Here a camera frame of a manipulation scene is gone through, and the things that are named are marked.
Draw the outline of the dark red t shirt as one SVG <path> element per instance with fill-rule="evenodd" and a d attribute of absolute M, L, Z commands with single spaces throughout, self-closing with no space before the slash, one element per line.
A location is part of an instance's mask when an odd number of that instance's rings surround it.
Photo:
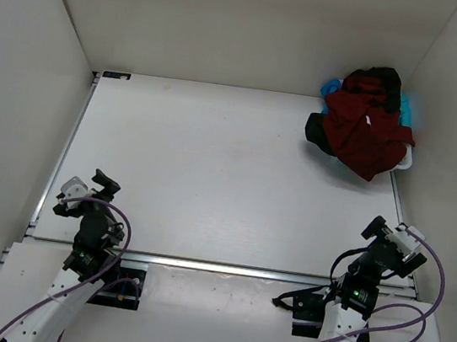
<path fill-rule="evenodd" d="M 325 96 L 323 129 L 335 156 L 366 181 L 390 171 L 416 145 L 412 129 L 399 123 L 400 104 L 387 112 L 387 91 L 374 77 L 350 76 Z"/>

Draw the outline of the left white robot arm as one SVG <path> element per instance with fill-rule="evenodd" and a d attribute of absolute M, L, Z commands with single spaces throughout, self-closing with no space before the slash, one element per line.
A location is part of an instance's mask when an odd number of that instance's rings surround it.
<path fill-rule="evenodd" d="M 89 188 L 78 176 L 61 186 L 53 213 L 80 221 L 71 253 L 43 297 L 0 328 L 0 342 L 61 342 L 90 297 L 117 285 L 131 224 L 111 204 L 121 190 L 119 184 L 100 169 L 92 181 L 98 189 Z"/>

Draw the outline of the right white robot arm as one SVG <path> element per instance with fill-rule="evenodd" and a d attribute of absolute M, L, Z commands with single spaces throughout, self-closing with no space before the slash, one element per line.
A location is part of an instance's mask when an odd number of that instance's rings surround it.
<path fill-rule="evenodd" d="M 362 232 L 371 243 L 353 253 L 355 260 L 337 279 L 331 293 L 320 299 L 324 317 L 319 339 L 336 342 L 357 342 L 357 330 L 365 329 L 378 300 L 379 284 L 393 276 L 407 277 L 426 263 L 420 254 L 417 229 L 400 224 L 391 229 L 386 220 L 377 216 Z"/>

